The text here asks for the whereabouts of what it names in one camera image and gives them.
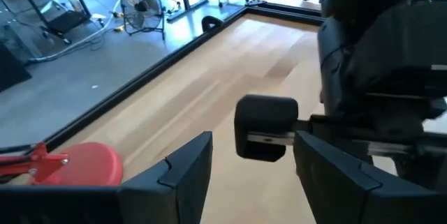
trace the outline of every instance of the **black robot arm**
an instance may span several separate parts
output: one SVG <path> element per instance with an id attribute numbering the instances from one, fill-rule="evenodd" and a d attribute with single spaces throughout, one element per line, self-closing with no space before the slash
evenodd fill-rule
<path id="1" fill-rule="evenodd" d="M 444 0 L 321 0 L 325 115 L 298 120 L 292 98 L 245 96 L 237 154 L 274 162 L 293 146 L 321 223 L 445 223 L 447 136 L 426 133 L 447 104 Z M 395 162 L 398 177 L 372 165 Z"/>

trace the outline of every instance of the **wooden table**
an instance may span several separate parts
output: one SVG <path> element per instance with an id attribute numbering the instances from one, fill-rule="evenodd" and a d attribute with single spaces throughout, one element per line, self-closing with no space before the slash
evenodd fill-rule
<path id="1" fill-rule="evenodd" d="M 317 29 L 245 15 L 59 150 L 81 142 L 106 143 L 122 157 L 127 180 L 212 130 L 203 223 L 315 223 L 295 175 L 292 150 L 276 163 L 238 157 L 233 116 L 245 94 L 293 97 L 301 119 L 323 113 Z M 389 160 L 384 164 L 390 167 Z"/>

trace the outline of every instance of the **fan grille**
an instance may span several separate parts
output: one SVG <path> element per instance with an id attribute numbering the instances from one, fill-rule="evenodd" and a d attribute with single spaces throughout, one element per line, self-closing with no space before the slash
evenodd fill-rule
<path id="1" fill-rule="evenodd" d="M 121 0 L 124 22 L 135 30 L 150 32 L 163 19 L 161 0 Z"/>

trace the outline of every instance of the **yellow object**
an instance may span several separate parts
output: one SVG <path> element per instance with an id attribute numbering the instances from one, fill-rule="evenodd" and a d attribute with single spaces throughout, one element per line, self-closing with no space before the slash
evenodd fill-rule
<path id="1" fill-rule="evenodd" d="M 122 18 L 122 17 L 124 17 L 124 14 L 123 13 L 121 13 L 121 12 L 114 12 L 113 13 L 113 17 L 115 17 L 115 18 Z"/>
<path id="2" fill-rule="evenodd" d="M 124 30 L 124 25 L 118 26 L 113 29 L 113 31 L 115 31 L 115 32 L 122 32 L 123 30 Z"/>

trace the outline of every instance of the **white cable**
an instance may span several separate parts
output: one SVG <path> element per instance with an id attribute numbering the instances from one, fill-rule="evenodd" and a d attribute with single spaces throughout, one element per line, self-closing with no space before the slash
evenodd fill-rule
<path id="1" fill-rule="evenodd" d="M 113 13 L 115 13 L 117 11 L 117 8 L 118 8 L 120 2 L 121 2 L 121 0 L 117 0 L 115 6 L 113 7 Z M 82 39 L 81 41 L 71 45 L 70 47 L 67 47 L 67 48 L 63 49 L 62 51 L 60 51 L 60 52 L 58 52 L 56 54 L 52 54 L 52 55 L 46 56 L 46 57 L 35 58 L 35 59 L 32 59 L 31 61 L 32 62 L 48 61 L 50 59 L 58 57 L 60 54 L 63 54 L 63 53 L 65 53 L 66 51 L 68 51 L 70 49 L 73 49 L 74 47 L 78 46 L 79 44 L 81 44 L 81 43 L 89 40 L 90 38 L 96 36 L 97 34 L 101 33 L 103 30 L 105 30 L 109 26 L 109 24 L 111 23 L 112 19 L 113 19 L 113 14 L 110 15 L 109 20 L 104 24 L 103 28 L 99 29 L 97 32 L 93 33 L 92 35 L 87 36 L 86 38 Z"/>

